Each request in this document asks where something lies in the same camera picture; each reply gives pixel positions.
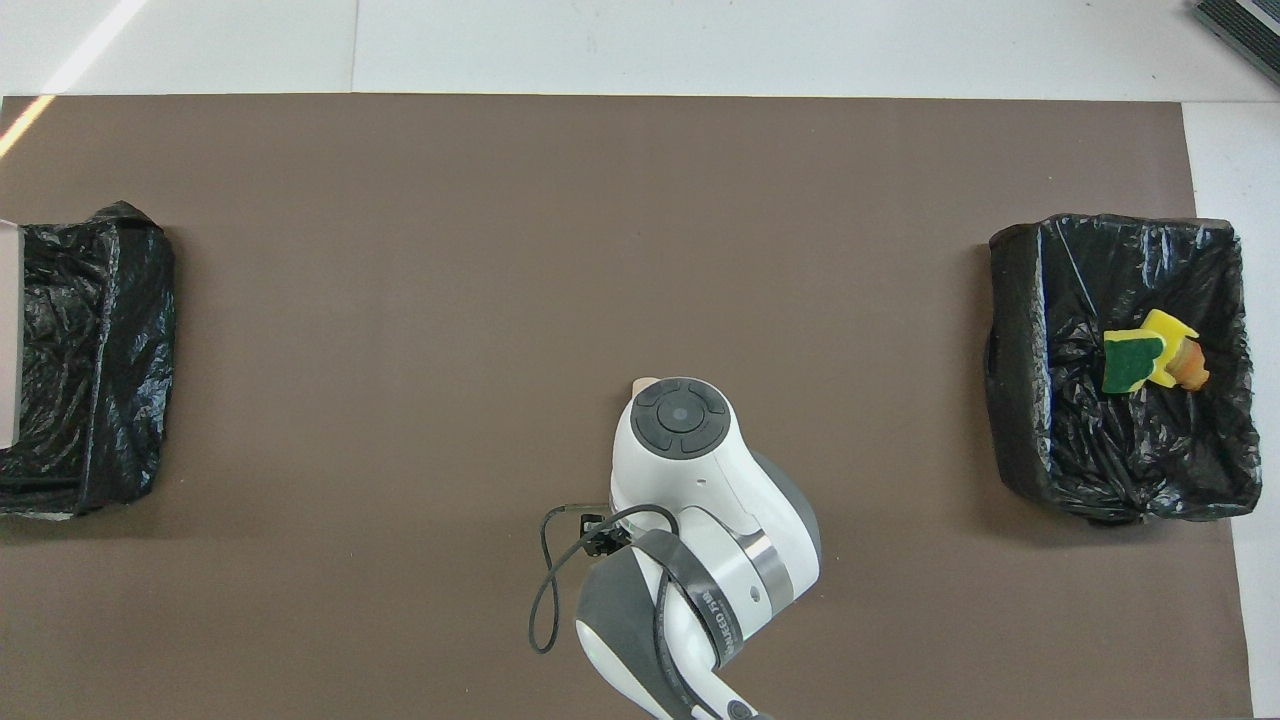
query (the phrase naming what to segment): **black bin liner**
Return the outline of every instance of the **black bin liner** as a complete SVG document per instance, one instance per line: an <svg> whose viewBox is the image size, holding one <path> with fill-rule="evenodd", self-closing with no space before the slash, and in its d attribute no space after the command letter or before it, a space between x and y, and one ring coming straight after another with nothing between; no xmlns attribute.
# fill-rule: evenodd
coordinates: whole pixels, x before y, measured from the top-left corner
<svg viewBox="0 0 1280 720"><path fill-rule="evenodd" d="M151 492L173 382L174 258L127 202L20 228L26 279L18 442L0 512L82 514Z"/></svg>
<svg viewBox="0 0 1280 720"><path fill-rule="evenodd" d="M987 410L1004 483L1098 524L1252 511L1262 482L1231 225L1056 215L989 246ZM1156 307L1199 332L1208 383L1103 395L1102 332Z"/></svg>

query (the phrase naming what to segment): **white tile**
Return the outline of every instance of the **white tile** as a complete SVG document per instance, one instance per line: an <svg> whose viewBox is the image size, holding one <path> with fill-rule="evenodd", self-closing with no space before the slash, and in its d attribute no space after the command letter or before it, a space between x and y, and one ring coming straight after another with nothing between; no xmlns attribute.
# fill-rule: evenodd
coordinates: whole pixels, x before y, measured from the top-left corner
<svg viewBox="0 0 1280 720"><path fill-rule="evenodd" d="M1187 150L1201 217L1235 225L1244 254L1244 304L1253 356L1253 419L1263 483L1280 465L1280 104L1187 104ZM1266 486L1252 515L1231 520L1240 609L1249 646L1253 714L1280 716L1280 487Z"/></svg>
<svg viewBox="0 0 1280 720"><path fill-rule="evenodd" d="M361 0L353 88L1280 100L1185 0Z"/></svg>
<svg viewBox="0 0 1280 720"><path fill-rule="evenodd" d="M0 94L44 92L133 3L137 13L67 92L351 90L356 0L3 0Z"/></svg>

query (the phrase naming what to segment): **white robot casing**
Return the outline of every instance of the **white robot casing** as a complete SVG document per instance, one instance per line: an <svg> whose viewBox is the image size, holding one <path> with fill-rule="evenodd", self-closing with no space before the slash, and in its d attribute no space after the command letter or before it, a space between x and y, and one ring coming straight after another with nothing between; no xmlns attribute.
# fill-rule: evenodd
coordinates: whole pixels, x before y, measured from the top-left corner
<svg viewBox="0 0 1280 720"><path fill-rule="evenodd" d="M680 542L666 533L660 515L621 520L634 544L593 568L579 601L575 626L586 656L655 717L763 717L713 671L817 582L822 544L808 500L746 447L737 415L718 389L667 378L634 397L618 420L609 502L614 511L666 507L678 519ZM696 557L686 564L701 566L694 575L709 574L709 582L695 579L664 598L663 634L678 680L664 678L645 647L646 633L654 642L659 579L676 562L659 562L645 550L657 541L682 544ZM698 597L710 605L695 611ZM689 692L672 692L681 683Z"/></svg>

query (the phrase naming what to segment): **small round button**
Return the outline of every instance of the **small round button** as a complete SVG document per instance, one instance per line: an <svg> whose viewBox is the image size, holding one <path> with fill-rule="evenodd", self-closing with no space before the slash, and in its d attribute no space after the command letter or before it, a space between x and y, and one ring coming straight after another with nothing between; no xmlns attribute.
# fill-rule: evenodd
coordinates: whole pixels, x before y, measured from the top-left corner
<svg viewBox="0 0 1280 720"><path fill-rule="evenodd" d="M703 424L705 405L689 391L676 391L658 404L658 421L673 433L687 433Z"/></svg>

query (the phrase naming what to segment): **robotic arm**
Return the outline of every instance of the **robotic arm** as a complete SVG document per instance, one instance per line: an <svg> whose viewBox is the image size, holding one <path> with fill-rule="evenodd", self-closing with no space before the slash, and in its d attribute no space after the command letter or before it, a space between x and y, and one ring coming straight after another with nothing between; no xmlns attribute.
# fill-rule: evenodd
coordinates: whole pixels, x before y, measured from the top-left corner
<svg viewBox="0 0 1280 720"><path fill-rule="evenodd" d="M765 717L716 675L818 579L813 507L748 450L714 387L668 378L636 395L613 442L609 503L631 544L596 564L575 626L595 669L655 717Z"/></svg>

